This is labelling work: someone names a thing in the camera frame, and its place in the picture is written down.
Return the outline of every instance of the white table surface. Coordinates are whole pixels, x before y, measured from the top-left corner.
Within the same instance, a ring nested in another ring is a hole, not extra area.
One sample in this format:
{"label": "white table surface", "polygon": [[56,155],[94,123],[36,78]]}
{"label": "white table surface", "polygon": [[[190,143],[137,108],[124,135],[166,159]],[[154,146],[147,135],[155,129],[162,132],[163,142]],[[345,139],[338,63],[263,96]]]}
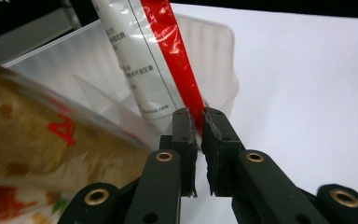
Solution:
{"label": "white table surface", "polygon": [[[358,191],[358,19],[172,4],[175,13],[228,25],[240,82],[230,121],[248,149],[266,152],[300,188]],[[236,223],[230,199],[199,198],[181,223]]]}

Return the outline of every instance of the white surface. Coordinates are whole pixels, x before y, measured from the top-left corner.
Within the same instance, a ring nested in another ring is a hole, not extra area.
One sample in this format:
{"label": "white surface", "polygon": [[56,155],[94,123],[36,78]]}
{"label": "white surface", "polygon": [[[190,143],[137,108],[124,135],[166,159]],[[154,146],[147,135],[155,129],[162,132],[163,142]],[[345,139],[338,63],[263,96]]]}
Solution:
{"label": "white surface", "polygon": [[[246,148],[313,194],[330,183],[358,191],[358,19],[172,7],[233,30],[241,87],[230,120]],[[230,200],[207,196],[203,165],[201,196],[183,199],[182,223],[236,223]]]}

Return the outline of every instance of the black plastic part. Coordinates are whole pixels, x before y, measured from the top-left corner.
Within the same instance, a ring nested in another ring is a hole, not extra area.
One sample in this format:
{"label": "black plastic part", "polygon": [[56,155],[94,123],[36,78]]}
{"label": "black plastic part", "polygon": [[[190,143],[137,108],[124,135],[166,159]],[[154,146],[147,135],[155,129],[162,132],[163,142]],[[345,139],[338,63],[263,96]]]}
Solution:
{"label": "black plastic part", "polygon": [[[260,223],[328,223],[267,154],[254,150],[241,152],[236,170]],[[246,216],[246,212],[236,217]]]}
{"label": "black plastic part", "polygon": [[[107,198],[102,200],[102,203],[95,205],[91,204],[101,200],[104,195],[106,195]],[[118,189],[113,185],[105,183],[88,185],[79,191],[75,198],[69,203],[58,224],[113,223],[113,221],[119,219],[114,216],[119,197]]]}
{"label": "black plastic part", "polygon": [[318,189],[316,205],[330,223],[358,224],[358,192],[340,185]]}
{"label": "black plastic part", "polygon": [[194,120],[188,108],[176,110],[172,114],[172,149],[181,157],[181,195],[186,197],[197,197],[196,161],[200,148],[196,134]]}
{"label": "black plastic part", "polygon": [[173,150],[158,150],[150,154],[125,224],[179,223],[180,160],[179,154]]}
{"label": "black plastic part", "polygon": [[232,164],[245,147],[223,112],[205,108],[201,148],[208,164],[211,195],[214,193],[218,197],[232,197],[229,180]]}

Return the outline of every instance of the screw hole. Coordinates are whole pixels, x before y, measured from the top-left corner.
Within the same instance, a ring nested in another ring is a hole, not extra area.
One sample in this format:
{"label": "screw hole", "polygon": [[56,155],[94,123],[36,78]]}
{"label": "screw hole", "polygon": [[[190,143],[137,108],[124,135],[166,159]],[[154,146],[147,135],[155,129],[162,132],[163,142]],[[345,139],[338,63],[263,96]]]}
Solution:
{"label": "screw hole", "polygon": [[107,189],[93,189],[84,198],[84,202],[88,205],[98,205],[104,203],[109,197],[109,191]]}
{"label": "screw hole", "polygon": [[303,214],[297,214],[295,216],[295,219],[296,219],[297,223],[300,223],[300,224],[310,224],[311,223],[310,219]]}
{"label": "screw hole", "polygon": [[250,152],[246,154],[246,158],[248,158],[249,161],[255,161],[255,162],[261,162],[264,160],[264,157],[258,153]]}
{"label": "screw hole", "polygon": [[343,189],[330,190],[330,196],[338,203],[347,207],[358,207],[358,199]]}
{"label": "screw hole", "polygon": [[143,222],[145,224],[156,223],[157,220],[158,220],[158,216],[154,212],[147,213],[146,215],[144,215],[144,218],[143,218]]}
{"label": "screw hole", "polygon": [[173,158],[173,155],[169,152],[161,152],[161,153],[157,154],[157,156],[156,156],[156,159],[158,161],[170,161],[170,160],[172,160],[172,158]]}

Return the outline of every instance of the translucent plastic bin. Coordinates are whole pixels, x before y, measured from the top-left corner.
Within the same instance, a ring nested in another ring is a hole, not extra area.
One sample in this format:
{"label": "translucent plastic bin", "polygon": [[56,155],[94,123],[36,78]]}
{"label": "translucent plastic bin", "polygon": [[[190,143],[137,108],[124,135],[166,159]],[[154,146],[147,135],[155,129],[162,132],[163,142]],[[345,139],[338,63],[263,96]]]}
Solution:
{"label": "translucent plastic bin", "polygon": [[[202,97],[229,117],[239,90],[233,72],[233,33],[225,25],[182,15],[176,18]],[[100,21],[3,66],[110,119],[150,147],[158,147],[160,133],[141,119]]]}

